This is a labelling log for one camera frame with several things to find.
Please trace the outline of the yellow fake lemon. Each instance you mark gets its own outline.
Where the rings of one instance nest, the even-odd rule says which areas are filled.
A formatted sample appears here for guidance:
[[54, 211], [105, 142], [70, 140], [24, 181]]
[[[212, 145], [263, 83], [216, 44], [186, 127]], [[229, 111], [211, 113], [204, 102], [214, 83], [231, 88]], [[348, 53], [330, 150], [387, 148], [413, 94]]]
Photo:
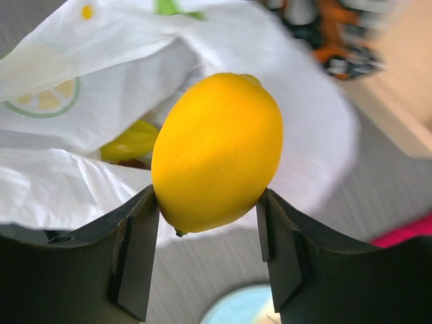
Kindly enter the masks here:
[[281, 111], [248, 74], [191, 86], [169, 112], [151, 175], [166, 222], [183, 236], [236, 221], [273, 179], [284, 141]]

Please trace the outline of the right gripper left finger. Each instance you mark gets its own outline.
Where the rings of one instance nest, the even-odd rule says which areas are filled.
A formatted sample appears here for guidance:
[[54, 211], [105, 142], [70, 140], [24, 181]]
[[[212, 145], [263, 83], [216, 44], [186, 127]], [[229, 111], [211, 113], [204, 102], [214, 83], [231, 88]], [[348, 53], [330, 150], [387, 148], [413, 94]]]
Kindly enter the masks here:
[[48, 242], [2, 236], [1, 322], [145, 322], [158, 225], [148, 186]]

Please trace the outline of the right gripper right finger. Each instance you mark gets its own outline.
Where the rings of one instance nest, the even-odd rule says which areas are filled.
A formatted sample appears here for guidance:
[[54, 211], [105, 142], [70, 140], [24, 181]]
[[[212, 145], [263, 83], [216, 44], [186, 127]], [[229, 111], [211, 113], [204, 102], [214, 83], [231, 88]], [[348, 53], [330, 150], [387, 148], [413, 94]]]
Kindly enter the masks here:
[[431, 322], [430, 237], [376, 247], [301, 213], [269, 189], [256, 213], [283, 323]]

